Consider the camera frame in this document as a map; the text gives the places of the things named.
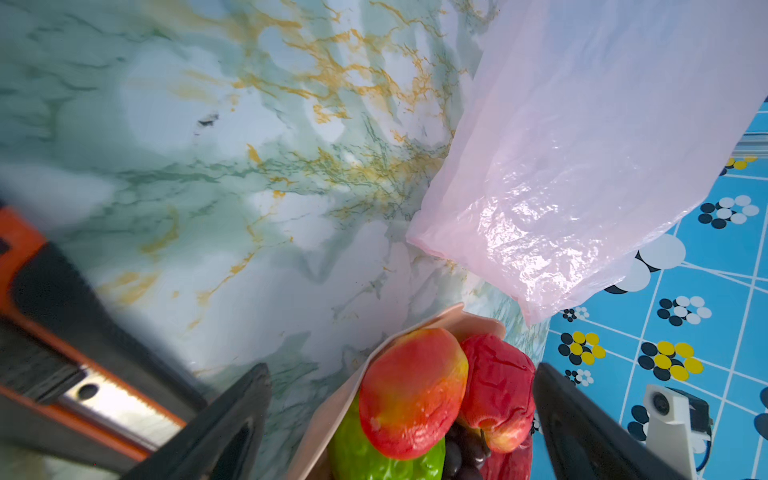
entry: translucent plastic bag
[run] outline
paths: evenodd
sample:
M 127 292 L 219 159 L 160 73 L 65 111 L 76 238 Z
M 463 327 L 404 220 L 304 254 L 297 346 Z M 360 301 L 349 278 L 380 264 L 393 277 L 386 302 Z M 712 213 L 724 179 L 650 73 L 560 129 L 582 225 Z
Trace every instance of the translucent plastic bag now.
M 768 2 L 508 0 L 408 230 L 527 323 L 616 283 L 707 195 L 768 93 Z

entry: green marble surface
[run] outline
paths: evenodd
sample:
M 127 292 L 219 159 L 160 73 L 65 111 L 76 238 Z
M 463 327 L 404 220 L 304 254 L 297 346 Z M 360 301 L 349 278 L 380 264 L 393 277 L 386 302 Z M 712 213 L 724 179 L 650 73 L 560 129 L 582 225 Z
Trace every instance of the green marble surface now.
M 0 195 L 209 396 L 269 363 L 258 470 L 279 478 L 366 354 L 447 306 L 541 359 L 546 324 L 405 243 L 497 11 L 3 0 Z

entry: green vegetable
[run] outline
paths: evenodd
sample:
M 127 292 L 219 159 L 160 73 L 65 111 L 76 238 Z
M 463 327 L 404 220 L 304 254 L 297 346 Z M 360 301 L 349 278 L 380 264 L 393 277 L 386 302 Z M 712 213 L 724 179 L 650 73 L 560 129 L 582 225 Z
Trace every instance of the green vegetable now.
M 335 480 L 439 480 L 445 461 L 445 439 L 413 460 L 386 458 L 362 431 L 356 396 L 328 444 L 328 454 Z

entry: yellow dot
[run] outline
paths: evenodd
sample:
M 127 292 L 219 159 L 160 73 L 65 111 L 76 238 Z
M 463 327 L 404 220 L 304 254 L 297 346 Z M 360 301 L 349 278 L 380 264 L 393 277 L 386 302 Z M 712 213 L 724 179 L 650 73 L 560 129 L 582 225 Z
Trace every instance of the yellow dot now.
M 599 345 L 592 347 L 592 355 L 594 355 L 594 358 L 596 359 L 604 359 L 605 358 L 605 349 Z
M 677 355 L 683 357 L 684 359 L 689 359 L 690 357 L 694 356 L 694 348 L 687 343 L 678 343 L 676 346 L 674 346 L 674 351 L 677 352 Z
M 666 355 L 656 355 L 654 361 L 660 369 L 668 370 L 672 366 L 672 360 Z
M 672 368 L 670 368 L 670 373 L 674 379 L 680 380 L 681 382 L 685 382 L 690 376 L 688 375 L 688 371 L 679 365 L 672 365 Z
M 656 347 L 659 349 L 659 352 L 664 355 L 672 355 L 674 353 L 674 345 L 669 342 L 659 342 Z
M 685 359 L 685 369 L 694 375 L 698 375 L 704 371 L 704 365 L 697 359 Z

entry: black cable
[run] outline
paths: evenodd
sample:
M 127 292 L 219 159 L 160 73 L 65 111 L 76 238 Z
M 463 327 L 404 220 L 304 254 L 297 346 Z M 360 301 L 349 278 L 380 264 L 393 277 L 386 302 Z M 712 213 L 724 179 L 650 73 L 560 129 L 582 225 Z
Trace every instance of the black cable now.
M 710 461 L 710 451 L 712 450 L 712 442 L 707 440 L 707 450 L 704 452 L 704 460 L 701 461 L 701 465 L 696 467 L 697 472 L 701 472 L 701 469 L 707 466 L 707 462 Z

